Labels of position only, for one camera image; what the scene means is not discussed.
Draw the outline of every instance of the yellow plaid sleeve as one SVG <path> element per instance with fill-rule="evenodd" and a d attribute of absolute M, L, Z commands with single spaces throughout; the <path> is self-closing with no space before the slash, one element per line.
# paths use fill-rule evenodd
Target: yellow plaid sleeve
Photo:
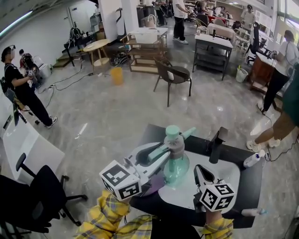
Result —
<path fill-rule="evenodd" d="M 98 198 L 98 205 L 89 211 L 90 222 L 84 222 L 78 229 L 76 239 L 109 239 L 117 231 L 123 216 L 129 213 L 129 205 L 118 201 L 104 190 Z"/>
<path fill-rule="evenodd" d="M 221 218 L 205 225 L 202 234 L 206 236 L 206 239 L 231 239 L 233 229 L 233 220 Z"/>

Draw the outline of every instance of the sneaker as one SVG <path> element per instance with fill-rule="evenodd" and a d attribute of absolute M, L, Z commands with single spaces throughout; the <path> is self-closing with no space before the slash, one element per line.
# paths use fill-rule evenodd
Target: sneaker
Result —
<path fill-rule="evenodd" d="M 189 42 L 187 42 L 186 40 L 183 40 L 183 41 L 179 40 L 179 42 L 182 44 L 186 44 L 186 45 L 189 44 Z"/>
<path fill-rule="evenodd" d="M 256 106 L 257 106 L 257 108 L 259 109 L 259 111 L 262 113 L 262 114 L 266 114 L 267 113 L 267 111 L 265 111 L 264 109 L 263 109 L 263 102 L 260 100 L 260 101 L 258 101 L 258 103 L 256 104 Z"/>
<path fill-rule="evenodd" d="M 256 144 L 253 140 L 247 141 L 246 146 L 248 149 L 252 150 L 255 153 L 258 153 L 262 149 L 262 145 Z"/>
<path fill-rule="evenodd" d="M 275 140 L 274 138 L 268 141 L 268 145 L 271 148 L 278 147 L 280 145 L 280 140 Z"/>
<path fill-rule="evenodd" d="M 57 117 L 55 116 L 54 118 L 52 118 L 52 116 L 51 116 L 50 119 L 52 120 L 52 124 L 50 126 L 46 126 L 48 129 L 51 129 L 52 126 L 56 123 Z"/>

